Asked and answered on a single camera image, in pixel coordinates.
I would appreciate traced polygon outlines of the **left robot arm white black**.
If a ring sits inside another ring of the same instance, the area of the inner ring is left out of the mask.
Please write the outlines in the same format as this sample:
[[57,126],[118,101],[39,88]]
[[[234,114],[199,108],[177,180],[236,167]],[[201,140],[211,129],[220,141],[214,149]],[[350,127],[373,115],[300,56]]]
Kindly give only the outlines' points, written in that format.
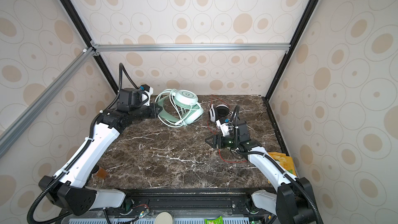
[[135,121],[156,118],[162,110],[150,102],[153,88],[131,82],[132,88],[123,88],[123,76],[128,73],[119,64],[119,86],[115,99],[99,112],[90,124],[84,143],[54,176],[44,176],[39,186],[42,192],[27,213],[27,222],[36,224],[34,213],[39,203],[49,201],[66,212],[47,220],[55,223],[69,215],[80,216],[91,210],[121,208],[127,205],[125,192],[118,189],[94,189],[86,186],[89,176],[95,172],[99,159],[119,135]]

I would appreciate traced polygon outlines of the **mint green headphones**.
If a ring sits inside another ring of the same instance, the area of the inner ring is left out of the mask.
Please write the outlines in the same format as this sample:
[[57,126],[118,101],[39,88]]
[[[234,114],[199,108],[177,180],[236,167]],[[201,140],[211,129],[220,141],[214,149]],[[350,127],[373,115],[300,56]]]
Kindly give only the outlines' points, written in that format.
[[[165,110],[164,104],[166,100],[169,100],[178,118]],[[154,103],[158,103],[163,107],[163,111],[158,118],[170,128],[186,127],[199,120],[204,114],[204,109],[199,103],[198,96],[189,90],[166,89],[155,98]]]

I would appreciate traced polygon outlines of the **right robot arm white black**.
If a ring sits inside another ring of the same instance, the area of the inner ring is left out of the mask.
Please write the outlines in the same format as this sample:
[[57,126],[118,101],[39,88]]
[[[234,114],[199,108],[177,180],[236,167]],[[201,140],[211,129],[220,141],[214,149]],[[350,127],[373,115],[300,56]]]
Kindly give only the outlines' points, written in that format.
[[247,122],[240,119],[239,111],[239,105],[233,112],[223,104],[211,106],[209,120],[216,124],[221,134],[206,138],[205,142],[213,149],[235,151],[268,179],[276,192],[254,192],[251,200],[255,208],[273,214],[281,224],[321,224],[323,220],[309,180],[284,169],[258,141],[252,139]]

